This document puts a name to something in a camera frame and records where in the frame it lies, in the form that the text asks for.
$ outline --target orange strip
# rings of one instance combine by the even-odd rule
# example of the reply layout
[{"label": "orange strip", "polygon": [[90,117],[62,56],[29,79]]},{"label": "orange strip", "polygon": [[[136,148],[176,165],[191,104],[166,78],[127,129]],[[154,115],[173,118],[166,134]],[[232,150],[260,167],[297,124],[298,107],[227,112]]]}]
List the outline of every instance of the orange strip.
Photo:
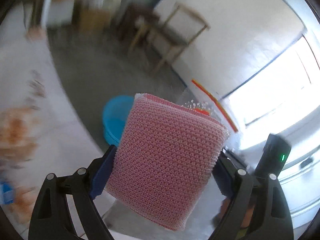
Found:
[{"label": "orange strip", "polygon": [[230,116],[228,115],[228,113],[224,110],[224,108],[222,107],[222,105],[219,103],[219,101],[213,96],[211,95],[202,85],[200,85],[197,81],[195,81],[194,79],[191,80],[193,84],[195,84],[202,92],[204,92],[217,106],[217,108],[221,111],[221,113],[223,114],[223,116],[225,117],[225,119],[227,119],[228,123],[230,124],[231,128],[233,129],[233,131],[236,133],[238,132],[238,128],[235,126],[234,122],[232,121],[232,119],[230,118]]}]

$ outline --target window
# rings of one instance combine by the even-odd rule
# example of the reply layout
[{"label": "window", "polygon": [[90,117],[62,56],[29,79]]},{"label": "window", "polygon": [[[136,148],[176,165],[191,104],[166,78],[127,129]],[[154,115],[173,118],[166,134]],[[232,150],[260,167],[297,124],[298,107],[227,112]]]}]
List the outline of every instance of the window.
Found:
[{"label": "window", "polygon": [[319,106],[319,81],[318,64],[302,37],[233,92],[228,100],[243,132],[240,149],[287,129]]}]

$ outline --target chair backrest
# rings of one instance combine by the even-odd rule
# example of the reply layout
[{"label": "chair backrest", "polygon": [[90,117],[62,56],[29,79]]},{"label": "chair backrest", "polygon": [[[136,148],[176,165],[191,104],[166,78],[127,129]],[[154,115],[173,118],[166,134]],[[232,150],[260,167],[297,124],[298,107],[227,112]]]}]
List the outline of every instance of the chair backrest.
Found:
[{"label": "chair backrest", "polygon": [[180,2],[175,3],[175,9],[172,11],[172,13],[168,16],[168,18],[165,20],[163,26],[165,27],[168,22],[172,19],[172,17],[179,11],[183,11],[185,14],[187,14],[189,17],[194,19],[196,22],[199,22],[203,27],[194,35],[191,37],[191,39],[188,41],[188,43],[192,43],[205,29],[210,29],[210,24],[205,20],[205,18],[196,10],[188,7],[187,5],[184,5]]}]

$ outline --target silver screw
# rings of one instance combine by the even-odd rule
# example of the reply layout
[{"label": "silver screw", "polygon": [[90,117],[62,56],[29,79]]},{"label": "silver screw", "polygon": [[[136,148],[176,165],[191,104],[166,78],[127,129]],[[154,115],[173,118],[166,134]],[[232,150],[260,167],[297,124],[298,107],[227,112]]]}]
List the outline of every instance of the silver screw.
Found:
[{"label": "silver screw", "polygon": [[83,174],[85,174],[87,172],[87,169],[86,168],[80,168],[78,171],[77,171],[77,173],[79,174],[79,175],[83,175]]},{"label": "silver screw", "polygon": [[53,173],[49,173],[47,175],[47,180],[52,180],[54,178],[54,174]]},{"label": "silver screw", "polygon": [[247,174],[247,172],[245,170],[243,170],[243,169],[239,169],[238,170],[238,174],[241,175],[241,176],[244,176],[244,175]]},{"label": "silver screw", "polygon": [[277,179],[277,176],[274,175],[273,173],[271,173],[271,174],[269,175],[269,177],[270,177],[270,179],[272,179],[272,180],[276,180],[276,179]]}]

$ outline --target blue bucket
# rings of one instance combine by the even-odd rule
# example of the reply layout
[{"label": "blue bucket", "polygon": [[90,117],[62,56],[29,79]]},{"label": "blue bucket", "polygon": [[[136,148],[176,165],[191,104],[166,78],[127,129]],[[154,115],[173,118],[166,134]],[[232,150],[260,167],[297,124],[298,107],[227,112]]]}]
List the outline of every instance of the blue bucket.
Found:
[{"label": "blue bucket", "polygon": [[104,138],[109,145],[119,146],[133,101],[134,97],[118,96],[109,100],[103,108]]}]

